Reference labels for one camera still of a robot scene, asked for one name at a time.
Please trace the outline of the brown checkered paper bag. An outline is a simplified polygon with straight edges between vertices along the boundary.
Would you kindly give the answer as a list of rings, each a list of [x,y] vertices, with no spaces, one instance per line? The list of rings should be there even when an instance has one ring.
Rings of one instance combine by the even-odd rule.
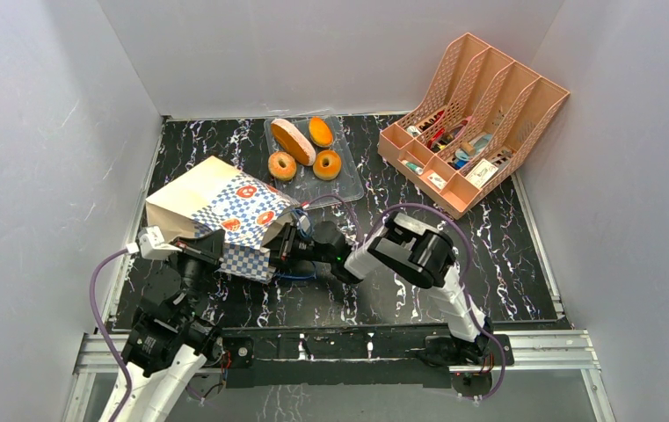
[[[268,283],[274,273],[270,250],[273,225],[299,205],[267,183],[211,156],[146,199],[149,226],[164,239],[200,239],[225,231],[220,271]]]

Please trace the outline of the sugared orange fake donut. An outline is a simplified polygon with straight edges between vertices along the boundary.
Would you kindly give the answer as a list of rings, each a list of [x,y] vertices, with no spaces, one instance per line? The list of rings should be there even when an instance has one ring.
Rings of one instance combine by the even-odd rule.
[[[268,158],[267,167],[275,179],[283,182],[292,180],[297,172],[296,160],[284,151],[272,153]]]

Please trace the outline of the pink sugared bread slice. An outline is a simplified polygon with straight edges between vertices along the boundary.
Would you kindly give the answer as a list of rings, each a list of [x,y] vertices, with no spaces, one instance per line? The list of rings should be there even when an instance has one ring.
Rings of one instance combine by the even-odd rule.
[[[273,138],[298,163],[312,166],[316,161],[316,150],[311,141],[292,122],[274,119],[271,122]]]

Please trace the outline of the round orange fake bun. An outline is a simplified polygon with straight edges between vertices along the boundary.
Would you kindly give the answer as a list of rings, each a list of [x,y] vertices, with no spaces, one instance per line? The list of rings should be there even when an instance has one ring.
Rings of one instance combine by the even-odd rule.
[[[334,135],[328,124],[319,117],[309,121],[310,140],[320,148],[328,149],[334,141]]]

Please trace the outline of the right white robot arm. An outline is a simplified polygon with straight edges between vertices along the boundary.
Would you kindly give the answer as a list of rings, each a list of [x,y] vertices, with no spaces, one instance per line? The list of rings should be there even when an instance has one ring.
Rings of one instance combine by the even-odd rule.
[[[349,285],[385,266],[428,293],[463,361],[477,364],[490,354],[491,341],[485,334],[489,325],[460,282],[448,235],[395,212],[363,244],[355,246],[334,222],[318,222],[309,232],[302,230],[304,222],[284,223],[275,237],[263,243],[271,252],[272,266],[288,269],[300,262],[324,263],[337,280]]]

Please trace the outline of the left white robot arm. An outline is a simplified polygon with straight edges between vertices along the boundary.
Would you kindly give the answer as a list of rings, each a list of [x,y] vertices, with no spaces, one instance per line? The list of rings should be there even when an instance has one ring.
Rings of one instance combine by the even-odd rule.
[[[225,231],[196,239],[168,242],[157,226],[102,260],[91,275],[89,300],[98,329],[119,367],[119,374],[100,416],[103,421],[164,421],[189,381],[203,366],[223,356],[220,329],[203,323],[195,309],[200,282],[220,268]],[[113,343],[95,300],[96,281],[106,264],[123,255],[165,260],[178,273],[178,291],[159,303],[144,300],[133,316],[125,345]]]

